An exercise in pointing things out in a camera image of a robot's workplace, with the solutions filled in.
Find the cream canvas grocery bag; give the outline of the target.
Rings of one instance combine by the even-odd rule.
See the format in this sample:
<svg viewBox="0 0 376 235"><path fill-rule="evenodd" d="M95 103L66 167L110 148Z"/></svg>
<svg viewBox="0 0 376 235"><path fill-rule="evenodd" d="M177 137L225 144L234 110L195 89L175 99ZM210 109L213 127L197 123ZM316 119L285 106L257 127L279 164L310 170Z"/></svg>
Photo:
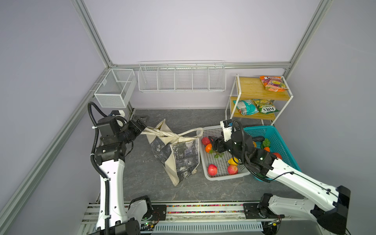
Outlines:
<svg viewBox="0 0 376 235"><path fill-rule="evenodd" d="M200 127L176 134L163 120L156 127L147 127L142 132L174 186L196 174L203 131Z"/></svg>

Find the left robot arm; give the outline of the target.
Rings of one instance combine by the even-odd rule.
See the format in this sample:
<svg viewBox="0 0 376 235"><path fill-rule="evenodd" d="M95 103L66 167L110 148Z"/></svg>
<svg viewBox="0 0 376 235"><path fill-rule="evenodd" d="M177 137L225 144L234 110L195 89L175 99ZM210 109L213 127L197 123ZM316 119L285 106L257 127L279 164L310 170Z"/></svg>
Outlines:
<svg viewBox="0 0 376 235"><path fill-rule="evenodd" d="M96 235L139 235L140 222L149 211L146 199L131 202L125 210L123 172L125 158L130 154L127 145L145 130L141 117L130 120L121 115L106 115L92 101L87 105L95 130L90 154L91 164L100 175L100 208Z"/></svg>

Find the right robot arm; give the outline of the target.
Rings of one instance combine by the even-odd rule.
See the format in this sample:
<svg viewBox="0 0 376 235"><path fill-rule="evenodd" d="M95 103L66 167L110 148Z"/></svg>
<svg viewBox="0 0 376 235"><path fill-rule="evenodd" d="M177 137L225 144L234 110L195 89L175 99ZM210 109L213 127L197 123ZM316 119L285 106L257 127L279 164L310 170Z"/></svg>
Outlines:
<svg viewBox="0 0 376 235"><path fill-rule="evenodd" d="M265 183L280 182L304 196L292 199L265 193L249 214L275 219L276 223L281 223L285 216L310 219L332 234L350 234L347 220L351 191L347 187L324 184L291 167L266 150L265 137L248 134L237 120L222 121L221 127L222 137L208 137L214 151L230 153L235 163L255 178Z"/></svg>

